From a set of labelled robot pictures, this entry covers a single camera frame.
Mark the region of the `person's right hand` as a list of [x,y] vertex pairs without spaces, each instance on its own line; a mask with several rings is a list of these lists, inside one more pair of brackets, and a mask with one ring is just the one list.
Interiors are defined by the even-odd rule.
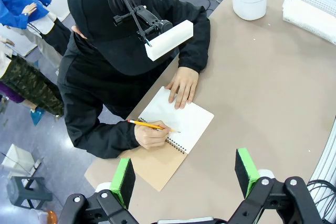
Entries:
[[151,122],[151,124],[159,126],[161,130],[152,127],[138,125],[134,127],[134,135],[136,141],[147,150],[153,147],[162,146],[169,137],[170,128],[162,121]]

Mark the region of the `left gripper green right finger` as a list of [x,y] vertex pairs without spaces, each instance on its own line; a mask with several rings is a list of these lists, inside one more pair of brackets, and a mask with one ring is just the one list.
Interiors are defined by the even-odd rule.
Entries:
[[323,223],[301,177],[284,182],[262,177],[246,148],[236,150],[235,173],[244,200],[228,223],[258,223],[266,209],[275,210],[283,223]]

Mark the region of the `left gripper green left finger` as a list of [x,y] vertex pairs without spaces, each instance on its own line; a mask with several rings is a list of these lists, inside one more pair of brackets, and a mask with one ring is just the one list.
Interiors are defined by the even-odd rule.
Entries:
[[120,159],[108,189],[90,197],[70,195],[58,223],[138,223],[128,211],[135,184],[135,172],[130,158]]

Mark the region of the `person's left hand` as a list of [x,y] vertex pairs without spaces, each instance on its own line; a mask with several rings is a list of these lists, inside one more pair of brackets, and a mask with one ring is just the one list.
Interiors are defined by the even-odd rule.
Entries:
[[195,95],[199,73],[187,67],[178,67],[171,82],[165,87],[170,90],[169,103],[175,102],[175,109],[183,109]]

